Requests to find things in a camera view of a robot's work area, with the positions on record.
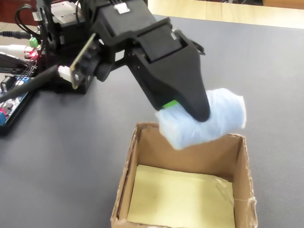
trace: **gray table surface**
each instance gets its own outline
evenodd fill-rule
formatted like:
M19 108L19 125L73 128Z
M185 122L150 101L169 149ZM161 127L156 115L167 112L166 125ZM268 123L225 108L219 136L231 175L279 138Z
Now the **gray table surface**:
M260 228L304 224L304 30L172 18L201 43L207 89L245 97ZM136 122L156 121L127 68L86 95L40 92L0 139L1 228L110 227Z

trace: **green connector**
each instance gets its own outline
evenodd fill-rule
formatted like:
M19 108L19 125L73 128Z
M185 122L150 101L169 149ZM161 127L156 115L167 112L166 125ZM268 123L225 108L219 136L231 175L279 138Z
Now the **green connector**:
M177 105L178 102L176 100L170 101L169 103L165 104L163 107L164 108L169 108L171 106Z
M36 48L38 47L38 40L35 38L35 37L32 37L30 40L29 40L29 46L31 48Z

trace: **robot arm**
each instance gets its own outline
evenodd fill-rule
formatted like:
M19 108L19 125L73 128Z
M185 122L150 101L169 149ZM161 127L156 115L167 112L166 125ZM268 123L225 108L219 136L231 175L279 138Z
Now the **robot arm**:
M88 76L105 81L127 65L156 110L176 100L196 120L208 119L199 52L181 31L172 30L169 18L157 22L143 0L80 4L93 35L71 66L74 88ZM115 62L122 50L123 59Z

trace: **black cable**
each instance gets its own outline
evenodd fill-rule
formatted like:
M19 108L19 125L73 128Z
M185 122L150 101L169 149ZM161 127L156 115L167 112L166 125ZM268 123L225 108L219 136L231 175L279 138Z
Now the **black cable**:
M11 37L16 39L31 39L31 35L25 31L3 31L0 36Z
M42 34L43 34L43 43L42 43L42 47L41 47L41 52L43 51L43 48L45 49L45 56L46 56L46 67L49 66L49 60L48 60L48 56L49 56L49 46L48 46L48 36L47 36L47 29L44 25L44 23L42 21L39 22L40 27L42 29Z
M52 77L58 75L58 66L52 66L51 68L43 71L42 73L38 74L34 79L24 83L22 85L18 85L12 90L9 90L5 95L0 97L0 103L5 102L9 99L14 99L22 94L28 93L35 89L38 89L47 81L49 81Z
M36 11L31 5L28 5L28 4L24 4L22 6L20 6L17 10L16 10L16 13L15 13L15 23L18 25L19 28L21 28L23 31L31 34L32 36L40 39L40 35L36 32L34 32L33 30L31 30L29 27L27 27L20 19L20 12L22 10L25 10L25 9L30 9L32 11Z

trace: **white cable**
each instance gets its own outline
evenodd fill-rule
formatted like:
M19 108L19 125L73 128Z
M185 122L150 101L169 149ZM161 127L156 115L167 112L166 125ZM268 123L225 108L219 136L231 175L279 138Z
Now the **white cable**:
M0 52L4 52L7 54L24 54L24 50L27 46L26 45L0 45Z

